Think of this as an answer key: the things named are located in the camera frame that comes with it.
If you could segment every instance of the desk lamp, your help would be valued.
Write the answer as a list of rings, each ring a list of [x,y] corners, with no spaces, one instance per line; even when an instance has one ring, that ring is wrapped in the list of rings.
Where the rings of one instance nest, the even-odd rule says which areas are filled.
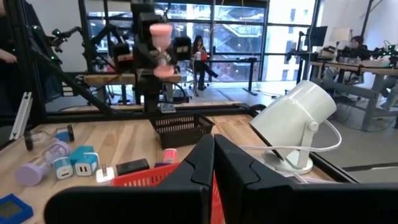
[[[335,52],[335,58],[337,56],[337,50],[338,46],[341,41],[350,41],[351,39],[351,30],[349,28],[333,28],[331,35],[330,35],[330,41],[336,42],[336,52]]]
[[[335,111],[336,104],[327,92],[318,85],[303,80],[250,122],[255,132],[274,147],[242,147],[276,150],[264,153],[266,165],[283,172],[306,174],[313,167],[310,151],[329,151],[341,144],[340,133],[326,120]],[[313,135],[322,122],[337,135],[338,143],[331,147],[313,148]]]

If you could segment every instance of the hourglass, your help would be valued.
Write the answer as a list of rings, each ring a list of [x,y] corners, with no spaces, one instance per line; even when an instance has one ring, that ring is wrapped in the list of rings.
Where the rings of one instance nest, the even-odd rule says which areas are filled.
[[[174,67],[170,65],[170,56],[166,52],[171,44],[172,26],[168,24],[152,24],[149,27],[152,35],[152,45],[159,51],[158,66],[154,69],[154,75],[158,78],[167,78],[174,74]]]

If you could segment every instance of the white plug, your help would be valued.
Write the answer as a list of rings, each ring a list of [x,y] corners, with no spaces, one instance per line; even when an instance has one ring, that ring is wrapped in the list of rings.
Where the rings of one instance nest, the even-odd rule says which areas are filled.
[[[102,169],[98,169],[96,172],[97,183],[110,184],[113,178],[114,178],[113,168],[106,167],[105,164],[102,164]]]

